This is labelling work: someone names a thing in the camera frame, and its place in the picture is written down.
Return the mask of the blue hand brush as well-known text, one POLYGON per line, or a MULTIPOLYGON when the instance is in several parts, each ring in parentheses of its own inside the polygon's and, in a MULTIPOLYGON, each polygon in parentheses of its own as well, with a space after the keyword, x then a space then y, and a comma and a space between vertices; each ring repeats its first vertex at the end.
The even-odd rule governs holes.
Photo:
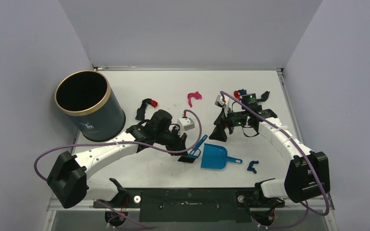
POLYGON ((195 147, 189 152, 189 154, 187 156, 181 156, 178 159, 178 162, 194 163, 194 161, 199 158, 201 154, 200 147, 207 138, 208 138, 207 134, 203 135, 202 138, 199 140, 199 142, 195 145, 195 147))

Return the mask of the blue dustpan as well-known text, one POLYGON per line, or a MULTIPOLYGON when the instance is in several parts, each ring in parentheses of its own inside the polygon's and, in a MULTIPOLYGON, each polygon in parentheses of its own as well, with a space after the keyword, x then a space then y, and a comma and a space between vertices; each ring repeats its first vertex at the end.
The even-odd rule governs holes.
POLYGON ((243 160, 228 156, 227 149, 223 146, 204 144, 201 168, 222 170, 227 163, 242 164, 243 160))

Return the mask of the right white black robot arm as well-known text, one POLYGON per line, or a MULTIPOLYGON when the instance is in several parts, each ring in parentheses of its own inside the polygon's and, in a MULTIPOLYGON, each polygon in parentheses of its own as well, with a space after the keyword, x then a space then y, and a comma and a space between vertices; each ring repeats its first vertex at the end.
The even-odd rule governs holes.
POLYGON ((329 161, 323 152, 315 152, 289 132, 271 109, 263 109, 254 93, 236 100, 242 109, 233 111, 224 96, 219 94, 215 105, 221 112, 214 121, 209 139, 227 141, 235 127, 249 127, 266 138, 288 163, 284 179, 270 179, 257 183, 253 200, 258 206, 266 206, 272 198, 289 198, 295 203, 323 196, 330 192, 329 161))

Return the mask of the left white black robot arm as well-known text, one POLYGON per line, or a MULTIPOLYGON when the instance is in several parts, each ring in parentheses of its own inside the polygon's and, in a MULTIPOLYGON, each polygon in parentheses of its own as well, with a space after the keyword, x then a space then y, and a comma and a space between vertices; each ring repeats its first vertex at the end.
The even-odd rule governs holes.
POLYGON ((104 146, 76 154, 61 153, 46 182, 63 208, 74 207, 85 199, 100 199, 112 207, 119 207, 125 196, 121 184, 114 178, 92 180, 91 177, 111 163, 155 143, 165 146, 171 155, 187 155, 186 131, 194 127, 191 118, 182 117, 172 124, 171 114, 158 110, 150 119, 130 126, 104 146))

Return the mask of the red paper scrap back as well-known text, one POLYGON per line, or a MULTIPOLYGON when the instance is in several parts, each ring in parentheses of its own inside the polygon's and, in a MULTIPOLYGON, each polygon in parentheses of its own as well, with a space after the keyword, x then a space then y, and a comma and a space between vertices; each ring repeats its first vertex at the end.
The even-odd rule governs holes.
POLYGON ((240 93, 238 90, 234 91, 234 97, 237 98, 238 100, 240 99, 240 93))

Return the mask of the red paper scrap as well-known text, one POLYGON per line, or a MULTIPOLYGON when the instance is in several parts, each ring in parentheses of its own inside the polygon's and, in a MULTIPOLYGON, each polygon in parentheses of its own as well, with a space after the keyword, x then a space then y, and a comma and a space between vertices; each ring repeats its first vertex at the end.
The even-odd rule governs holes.
POLYGON ((240 93, 238 90, 234 91, 234 97, 237 98, 238 100, 240 99, 240 93))
POLYGON ((158 106, 158 102, 157 101, 154 101, 154 100, 151 100, 150 101, 150 105, 154 108, 156 108, 158 106))

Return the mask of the red paper scrap left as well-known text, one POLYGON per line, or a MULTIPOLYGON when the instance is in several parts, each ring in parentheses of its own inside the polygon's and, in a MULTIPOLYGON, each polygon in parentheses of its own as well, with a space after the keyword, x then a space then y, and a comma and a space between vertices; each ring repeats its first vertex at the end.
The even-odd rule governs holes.
POLYGON ((158 102, 157 101, 154 101, 154 100, 151 100, 150 101, 150 105, 154 108, 156 108, 158 106, 158 102))

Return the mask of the black paper scrap left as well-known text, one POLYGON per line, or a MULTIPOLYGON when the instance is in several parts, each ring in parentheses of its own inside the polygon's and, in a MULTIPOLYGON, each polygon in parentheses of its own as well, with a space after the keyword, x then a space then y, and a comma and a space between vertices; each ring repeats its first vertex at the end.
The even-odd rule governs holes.
POLYGON ((151 101, 152 101, 152 99, 150 99, 150 98, 146 98, 146 99, 142 100, 141 106, 136 110, 135 120, 138 120, 138 121, 145 120, 146 107, 148 105, 152 104, 151 101))

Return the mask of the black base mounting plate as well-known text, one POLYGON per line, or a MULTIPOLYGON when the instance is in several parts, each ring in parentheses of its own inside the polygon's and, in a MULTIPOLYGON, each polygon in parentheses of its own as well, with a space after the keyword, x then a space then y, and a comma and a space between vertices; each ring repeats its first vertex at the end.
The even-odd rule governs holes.
POLYGON ((256 188, 128 188, 111 201, 94 202, 94 208, 139 212, 140 222, 251 221, 251 214, 264 218, 285 201, 266 198, 256 188))

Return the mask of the dark blue gold-rimmed bin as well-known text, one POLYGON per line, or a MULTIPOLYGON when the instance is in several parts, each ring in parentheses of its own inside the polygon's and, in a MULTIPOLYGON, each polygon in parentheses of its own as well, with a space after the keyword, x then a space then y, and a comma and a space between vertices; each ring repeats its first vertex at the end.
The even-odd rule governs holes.
POLYGON ((57 86, 54 99, 90 141, 108 141, 125 126, 126 115, 107 78, 99 72, 85 70, 69 75, 57 86))

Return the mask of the aluminium frame rail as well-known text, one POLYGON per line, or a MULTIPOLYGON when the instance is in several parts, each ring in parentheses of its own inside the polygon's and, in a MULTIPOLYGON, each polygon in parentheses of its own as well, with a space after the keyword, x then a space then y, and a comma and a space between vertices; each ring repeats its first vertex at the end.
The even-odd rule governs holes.
MULTIPOLYGON (((308 200, 308 205, 310 208, 317 210, 317 211, 325 211, 326 205, 324 199, 321 197, 316 197, 313 199, 308 200)), ((285 206, 281 209, 287 210, 306 210, 306 208, 300 203, 294 203, 290 199, 285 199, 285 206)), ((61 203, 57 198, 52 195, 52 198, 49 200, 49 204, 46 208, 46 211, 106 211, 109 210, 102 205, 94 206, 94 200, 83 200, 77 205, 71 208, 63 208, 61 203)))

